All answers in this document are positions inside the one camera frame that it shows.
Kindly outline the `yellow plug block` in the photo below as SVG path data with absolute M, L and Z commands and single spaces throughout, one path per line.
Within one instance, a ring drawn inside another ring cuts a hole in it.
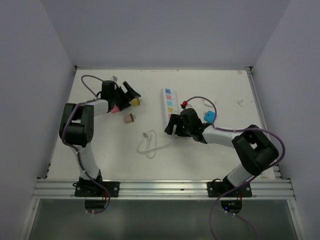
M 137 98 L 134 98 L 131 102 L 130 102 L 130 104 L 132 105 L 132 106 L 139 106 L 141 103 L 142 103 L 142 98 L 141 97 L 137 97 Z

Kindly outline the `pink plug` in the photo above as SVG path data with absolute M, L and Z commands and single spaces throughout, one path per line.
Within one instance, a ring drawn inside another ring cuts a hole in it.
M 112 109 L 111 109 L 111 113 L 118 113 L 118 112 L 120 112 L 121 110 L 119 109 L 119 107 L 117 106 L 117 105 L 115 105 Z

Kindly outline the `blue plug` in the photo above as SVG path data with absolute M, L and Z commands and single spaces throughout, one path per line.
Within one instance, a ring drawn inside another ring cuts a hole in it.
M 208 110 L 208 111 L 205 111 L 203 114 L 204 114 L 203 119 L 207 123 L 212 124 L 216 119 L 216 113 L 214 111 Z

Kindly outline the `brown plug block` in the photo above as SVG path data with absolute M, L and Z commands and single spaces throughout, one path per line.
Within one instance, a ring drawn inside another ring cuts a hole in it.
M 133 123 L 135 121 L 135 119 L 136 119 L 136 116 L 132 113 L 126 114 L 124 116 L 124 122 L 126 124 Z

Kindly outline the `white power strip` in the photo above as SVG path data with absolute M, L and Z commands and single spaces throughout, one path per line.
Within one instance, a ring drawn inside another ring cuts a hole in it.
M 172 114 L 180 114 L 177 94 L 174 89 L 164 87 L 161 90 L 161 97 L 164 122 L 168 124 Z

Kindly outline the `white plug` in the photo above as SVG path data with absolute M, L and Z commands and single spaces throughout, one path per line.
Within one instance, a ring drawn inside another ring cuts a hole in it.
M 216 106 L 216 99 L 215 98 L 213 98 L 213 99 L 209 99 L 209 98 L 203 98 L 202 99 L 202 104 L 204 105 L 204 106 L 206 106 L 207 108 L 211 108 L 211 109 L 213 109 L 214 108 L 214 106 Z

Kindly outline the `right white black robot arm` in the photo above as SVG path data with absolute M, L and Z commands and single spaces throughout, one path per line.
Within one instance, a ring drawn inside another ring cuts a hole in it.
M 231 130 L 203 123 L 193 108 L 186 108 L 180 114 L 172 114 L 164 129 L 168 135 L 191 137 L 202 144 L 216 144 L 233 148 L 240 160 L 223 180 L 212 180 L 208 191 L 218 195 L 235 196 L 245 182 L 257 177 L 279 157 L 278 149 L 256 125 L 243 130 Z

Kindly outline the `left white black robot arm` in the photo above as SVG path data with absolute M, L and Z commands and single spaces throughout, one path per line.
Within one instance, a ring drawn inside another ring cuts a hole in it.
M 93 99 L 80 103 L 66 103 L 59 126 L 62 143 L 72 149 L 80 171 L 78 187 L 86 187 L 92 196 L 103 193 L 104 184 L 91 146 L 94 136 L 95 117 L 120 112 L 141 98 L 126 81 L 123 90 L 114 80 L 103 80 L 101 91 L 92 91 Z

